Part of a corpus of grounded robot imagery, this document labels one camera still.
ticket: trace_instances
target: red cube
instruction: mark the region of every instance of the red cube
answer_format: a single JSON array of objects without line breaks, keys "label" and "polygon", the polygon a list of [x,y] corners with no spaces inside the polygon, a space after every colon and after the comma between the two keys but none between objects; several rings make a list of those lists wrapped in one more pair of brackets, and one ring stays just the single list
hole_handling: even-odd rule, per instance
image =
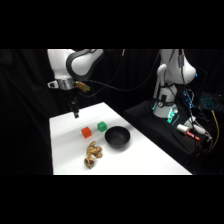
[{"label": "red cube", "polygon": [[82,129],[82,135],[84,136],[84,138],[89,138],[92,136],[92,132],[91,130],[87,127]]}]

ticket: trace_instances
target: black cable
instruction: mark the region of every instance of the black cable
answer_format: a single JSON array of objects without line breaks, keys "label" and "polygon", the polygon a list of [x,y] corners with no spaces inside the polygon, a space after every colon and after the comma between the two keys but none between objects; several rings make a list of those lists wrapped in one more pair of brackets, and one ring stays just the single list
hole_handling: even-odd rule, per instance
[{"label": "black cable", "polygon": [[[112,83],[112,82],[114,81],[114,79],[117,77],[117,74],[118,74],[118,72],[120,71],[120,67],[121,67],[122,62],[123,62],[124,52],[125,52],[125,50],[124,50],[123,53],[122,53],[121,60],[120,60],[120,63],[119,63],[117,72],[115,73],[114,77],[110,80],[110,82],[107,83],[107,85],[109,85],[110,83]],[[92,94],[91,96],[85,96],[85,95],[83,95],[82,93],[79,93],[79,94],[80,94],[81,96],[83,96],[83,97],[90,98],[90,97],[94,97],[94,96],[96,96],[98,93],[100,93],[100,92],[101,92],[102,90],[104,90],[105,88],[106,88],[106,86],[103,87],[103,88],[101,88],[99,91],[97,91],[96,93]]]},{"label": "black cable", "polygon": [[[184,80],[184,71],[183,71],[183,67],[182,66],[181,66],[181,74],[182,74],[182,78],[183,78],[184,88],[185,88],[185,91],[186,91],[186,93],[188,95],[186,83],[185,83],[185,80]],[[197,133],[197,131],[196,131],[195,127],[194,127],[194,123],[193,123],[194,120],[193,120],[193,115],[192,115],[191,108],[188,107],[188,109],[189,109],[189,112],[190,112],[190,115],[191,115],[191,122],[190,123],[192,124],[193,130],[195,132],[195,134],[194,134],[194,142],[195,142],[195,151],[197,152],[197,140],[196,140],[196,133]]]},{"label": "black cable", "polygon": [[208,125],[208,128],[210,129],[210,130],[209,130],[209,133],[211,133],[211,131],[212,131],[211,126],[210,126],[209,123],[207,122],[207,120],[206,120],[206,116],[205,116],[204,112],[202,111],[202,109],[201,109],[200,106],[198,106],[197,108],[201,111],[202,116],[204,117],[204,119],[205,119],[205,121],[206,121],[206,124]]},{"label": "black cable", "polygon": [[157,60],[158,60],[158,58],[159,58],[160,52],[161,52],[161,49],[159,50],[159,52],[158,52],[158,54],[157,54],[157,57],[156,57],[155,62],[154,62],[154,64],[153,64],[152,70],[151,70],[151,72],[150,72],[150,74],[149,74],[149,77],[146,79],[146,81],[145,81],[144,83],[142,83],[140,86],[137,86],[137,87],[135,87],[135,88],[133,88],[133,89],[119,89],[119,88],[116,88],[116,87],[113,87],[113,86],[109,86],[109,85],[107,85],[107,84],[105,84],[105,83],[101,83],[101,82],[97,82],[97,81],[93,81],[93,80],[85,80],[85,81],[82,81],[82,82],[92,82],[92,83],[96,83],[96,84],[99,84],[99,85],[103,85],[103,86],[106,86],[106,87],[108,87],[108,88],[115,89],[115,90],[117,90],[117,91],[122,91],[122,92],[135,91],[135,90],[141,88],[142,86],[144,86],[144,85],[148,82],[149,78],[150,78],[151,75],[152,75],[152,72],[153,72],[153,70],[154,70],[154,67],[155,67],[155,65],[156,65],[156,62],[157,62]]}]

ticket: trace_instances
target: green cube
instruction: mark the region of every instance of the green cube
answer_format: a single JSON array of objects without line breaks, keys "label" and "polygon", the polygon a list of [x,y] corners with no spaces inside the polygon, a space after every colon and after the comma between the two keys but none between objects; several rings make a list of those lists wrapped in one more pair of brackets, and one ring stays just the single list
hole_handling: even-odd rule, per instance
[{"label": "green cube", "polygon": [[107,125],[104,122],[99,123],[97,126],[100,132],[104,132],[107,130]]}]

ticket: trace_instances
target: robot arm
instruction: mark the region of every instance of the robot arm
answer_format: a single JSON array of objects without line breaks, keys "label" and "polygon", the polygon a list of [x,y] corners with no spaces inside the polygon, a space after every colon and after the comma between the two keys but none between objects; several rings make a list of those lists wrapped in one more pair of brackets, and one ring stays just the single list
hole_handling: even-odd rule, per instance
[{"label": "robot arm", "polygon": [[51,89],[60,89],[69,107],[78,118],[78,98],[75,81],[91,77],[97,63],[112,49],[84,49],[75,52],[71,49],[48,49],[48,58],[55,74],[55,81],[48,83]]},{"label": "robot arm", "polygon": [[156,86],[154,98],[157,98],[159,87],[160,92],[154,115],[160,118],[169,118],[170,111],[175,106],[174,101],[177,94],[174,84],[192,82],[196,76],[196,70],[189,64],[182,49],[162,49],[161,58],[162,64],[157,71],[159,80],[157,83],[160,85]]}]

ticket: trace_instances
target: small cube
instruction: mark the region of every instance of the small cube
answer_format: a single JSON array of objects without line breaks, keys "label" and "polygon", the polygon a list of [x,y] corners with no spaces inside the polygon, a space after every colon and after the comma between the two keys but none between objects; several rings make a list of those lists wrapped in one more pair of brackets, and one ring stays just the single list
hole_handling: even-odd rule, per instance
[{"label": "small cube", "polygon": [[107,130],[107,125],[104,122],[99,123],[97,126],[100,132],[104,132]]},{"label": "small cube", "polygon": [[87,127],[82,129],[82,135],[84,136],[84,138],[89,138],[92,136],[92,132],[91,130]]}]

